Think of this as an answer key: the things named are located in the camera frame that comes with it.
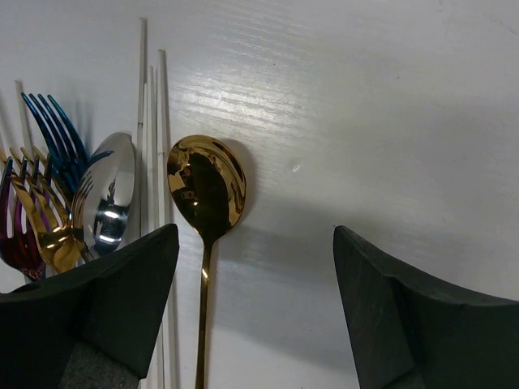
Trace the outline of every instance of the iridescent fork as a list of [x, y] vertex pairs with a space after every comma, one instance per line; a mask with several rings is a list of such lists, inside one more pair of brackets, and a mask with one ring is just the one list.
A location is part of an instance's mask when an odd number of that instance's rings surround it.
[[80, 254], [72, 235], [69, 212], [60, 198], [45, 180], [38, 180], [39, 186], [29, 180], [27, 190], [21, 177], [12, 170], [11, 183], [32, 226], [43, 260], [59, 273], [71, 270]]
[[[45, 263], [40, 256], [36, 238], [30, 225], [27, 225], [26, 233], [22, 230], [22, 212], [18, 201], [12, 218], [13, 236], [8, 236], [7, 219], [9, 217], [8, 209], [13, 160], [12, 158], [4, 159], [4, 156], [2, 155], [2, 161], [5, 161], [6, 165], [2, 175], [2, 182], [0, 183], [0, 220], [2, 221], [0, 223], [0, 254], [5, 263], [21, 271], [31, 281], [40, 280], [45, 277]], [[27, 160], [24, 160], [20, 167], [22, 184], [24, 184], [27, 174]]]
[[68, 193], [67, 201], [71, 202], [72, 195], [88, 166], [110, 155], [111, 152], [89, 158], [72, 121], [51, 95], [47, 95], [50, 104], [41, 94], [37, 95], [38, 98], [32, 93], [21, 93], [21, 96], [40, 127], [54, 163], [54, 176], [62, 181], [60, 185]]

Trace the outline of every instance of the white textured surface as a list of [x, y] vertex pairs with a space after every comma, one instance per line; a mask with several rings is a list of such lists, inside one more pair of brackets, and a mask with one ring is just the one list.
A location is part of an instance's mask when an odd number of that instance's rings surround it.
[[[133, 131], [140, 16], [150, 54], [168, 54], [171, 139], [232, 139], [250, 182], [250, 211], [217, 251], [212, 389], [358, 387], [336, 224], [519, 298], [517, 1], [0, 0], [4, 142], [22, 141], [18, 78], [63, 102], [92, 147]], [[202, 246], [174, 220], [188, 389]], [[0, 271], [3, 291], [22, 280]]]

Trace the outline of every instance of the cutlery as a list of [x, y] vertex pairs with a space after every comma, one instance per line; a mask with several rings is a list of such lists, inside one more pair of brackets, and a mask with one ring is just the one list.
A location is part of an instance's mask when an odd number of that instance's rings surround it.
[[84, 174], [72, 204], [74, 235], [85, 262], [118, 248], [127, 229], [136, 187], [130, 135], [112, 134], [93, 158], [96, 162]]
[[204, 243], [195, 380], [195, 389], [204, 389], [211, 250], [240, 220], [247, 182], [229, 148], [206, 135], [187, 136], [173, 146], [168, 156], [167, 179], [178, 210]]
[[88, 166], [106, 155], [96, 154], [90, 158], [72, 121], [63, 108], [51, 96], [47, 101], [43, 95], [37, 98], [29, 93], [21, 92], [26, 106], [36, 120], [53, 159], [53, 171], [60, 181], [63, 193], [68, 202], [77, 190], [81, 177]]
[[[45, 263], [38, 251], [30, 225], [27, 225], [26, 233], [22, 230], [22, 207], [18, 200], [16, 200], [15, 212], [11, 219], [13, 236], [9, 237], [7, 232], [13, 159], [4, 160], [2, 158], [2, 161], [5, 163], [5, 167], [0, 183], [0, 220], [2, 221], [0, 223], [0, 255], [7, 265], [21, 271], [30, 281], [38, 281], [45, 278]], [[20, 167], [22, 182], [25, 181], [26, 175], [27, 160], [24, 160]]]
[[27, 180], [29, 190], [24, 181], [10, 169], [11, 185], [22, 203], [29, 223], [36, 238], [36, 244], [43, 260], [52, 265], [58, 273], [71, 270], [80, 257], [78, 247], [72, 235], [72, 223], [69, 212], [55, 193], [50, 182], [38, 174], [37, 184]]

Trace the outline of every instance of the silver spoon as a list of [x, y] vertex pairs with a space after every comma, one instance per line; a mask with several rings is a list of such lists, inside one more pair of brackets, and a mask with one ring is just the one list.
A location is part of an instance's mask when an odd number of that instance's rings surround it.
[[85, 262], [115, 251], [128, 224], [135, 189], [131, 136], [112, 134], [93, 154], [112, 152], [90, 165], [72, 204], [72, 225]]

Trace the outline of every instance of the purple fork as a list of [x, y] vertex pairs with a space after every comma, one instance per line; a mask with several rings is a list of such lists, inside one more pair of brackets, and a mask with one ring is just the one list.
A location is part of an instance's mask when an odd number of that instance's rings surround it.
[[[13, 219], [13, 237], [8, 236], [7, 218], [9, 217], [9, 194], [11, 190], [11, 173], [13, 171], [13, 159], [6, 159], [6, 166], [0, 183], [0, 255], [9, 266], [21, 271], [31, 281], [41, 280], [45, 277], [45, 263], [41, 259], [34, 232], [27, 223], [27, 232], [21, 228], [21, 208], [18, 200], [15, 205], [15, 218]], [[27, 176], [27, 161], [24, 160], [20, 169], [22, 180]]]

